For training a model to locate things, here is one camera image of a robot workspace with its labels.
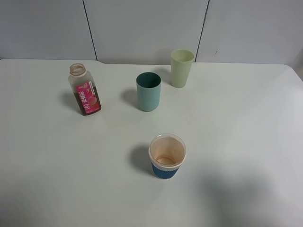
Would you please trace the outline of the drink bottle with pink label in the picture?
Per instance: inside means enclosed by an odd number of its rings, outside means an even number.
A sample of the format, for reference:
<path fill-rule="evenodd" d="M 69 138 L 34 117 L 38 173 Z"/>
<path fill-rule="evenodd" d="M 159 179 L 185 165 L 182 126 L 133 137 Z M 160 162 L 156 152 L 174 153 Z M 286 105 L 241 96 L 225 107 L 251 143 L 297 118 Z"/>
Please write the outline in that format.
<path fill-rule="evenodd" d="M 94 78 L 82 63 L 70 66 L 68 81 L 82 115 L 91 115 L 101 110 Z"/>

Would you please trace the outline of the teal blue plastic cup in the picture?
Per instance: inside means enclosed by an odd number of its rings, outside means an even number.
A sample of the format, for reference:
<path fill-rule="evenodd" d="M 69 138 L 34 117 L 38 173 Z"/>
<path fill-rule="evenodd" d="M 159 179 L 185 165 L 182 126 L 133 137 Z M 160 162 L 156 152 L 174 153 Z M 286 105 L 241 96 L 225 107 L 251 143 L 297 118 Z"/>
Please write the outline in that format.
<path fill-rule="evenodd" d="M 136 78 L 137 102 L 141 110 L 150 112 L 160 103 L 161 78 L 153 72 L 145 72 Z"/>

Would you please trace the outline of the clear cup with blue sleeve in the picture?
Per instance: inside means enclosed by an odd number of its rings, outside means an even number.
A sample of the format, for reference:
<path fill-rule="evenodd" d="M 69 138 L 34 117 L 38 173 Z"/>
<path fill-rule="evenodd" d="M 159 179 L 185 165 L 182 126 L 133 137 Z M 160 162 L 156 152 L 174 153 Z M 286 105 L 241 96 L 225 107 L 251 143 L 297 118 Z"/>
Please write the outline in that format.
<path fill-rule="evenodd" d="M 184 162 L 187 150 L 180 137 L 166 133 L 151 141 L 148 155 L 154 174 L 160 179 L 170 179 Z"/>

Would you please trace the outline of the pale green plastic cup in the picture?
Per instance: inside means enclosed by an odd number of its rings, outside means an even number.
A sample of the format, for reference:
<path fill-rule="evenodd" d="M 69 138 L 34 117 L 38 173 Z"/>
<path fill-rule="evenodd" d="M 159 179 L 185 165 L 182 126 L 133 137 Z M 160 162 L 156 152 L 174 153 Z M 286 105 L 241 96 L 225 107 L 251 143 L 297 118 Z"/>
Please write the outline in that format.
<path fill-rule="evenodd" d="M 176 88 L 186 85 L 194 54 L 188 50 L 174 50 L 171 53 L 171 83 Z"/>

